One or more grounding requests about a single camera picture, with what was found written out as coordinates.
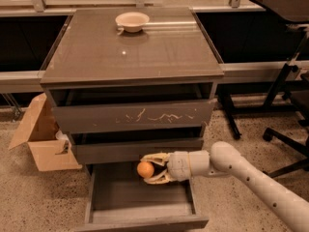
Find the bowl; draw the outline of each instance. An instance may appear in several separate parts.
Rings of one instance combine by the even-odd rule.
[[[148,21],[149,17],[146,14],[138,12],[124,13],[116,17],[116,23],[123,26],[124,30],[129,33],[141,31]]]

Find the floor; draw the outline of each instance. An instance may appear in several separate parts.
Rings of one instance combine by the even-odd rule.
[[[307,130],[297,123],[297,113],[237,118],[241,140],[236,141],[224,113],[215,109],[205,131],[204,150],[224,140],[234,145],[260,170],[271,171],[302,159],[277,139],[265,142],[267,126],[304,142]],[[89,178],[83,170],[39,172],[26,144],[8,150],[19,121],[10,109],[0,109],[0,231],[73,231],[83,223]],[[309,201],[309,172],[299,170],[276,178],[280,184]],[[198,209],[210,222],[202,230],[290,231],[244,184],[234,177],[193,181]]]

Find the black table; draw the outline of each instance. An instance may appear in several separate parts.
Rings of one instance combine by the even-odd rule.
[[[282,23],[287,25],[290,31],[302,31],[304,34],[299,46],[293,56],[283,66],[276,80],[271,84],[267,97],[261,106],[257,107],[235,107],[231,98],[231,93],[223,90],[218,93],[219,101],[227,115],[227,118],[232,127],[234,138],[240,139],[239,129],[234,121],[234,114],[248,114],[257,112],[280,112],[292,111],[295,108],[292,105],[272,105],[277,94],[283,90],[286,79],[290,72],[296,72],[298,66],[295,64],[301,50],[306,46],[309,39],[309,0],[250,0],[263,8],[269,13],[277,16]]]

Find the cardboard box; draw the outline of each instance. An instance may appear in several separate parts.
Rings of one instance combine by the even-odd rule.
[[[58,126],[45,94],[32,99],[20,125],[14,133],[9,149],[28,143],[39,171],[80,169],[68,141],[55,137]]]

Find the glass top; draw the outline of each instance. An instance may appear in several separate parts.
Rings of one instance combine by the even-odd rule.
[[[131,11],[150,18],[138,33],[123,32],[115,22],[118,15]],[[42,84],[194,81],[222,74],[190,9],[78,10]]]

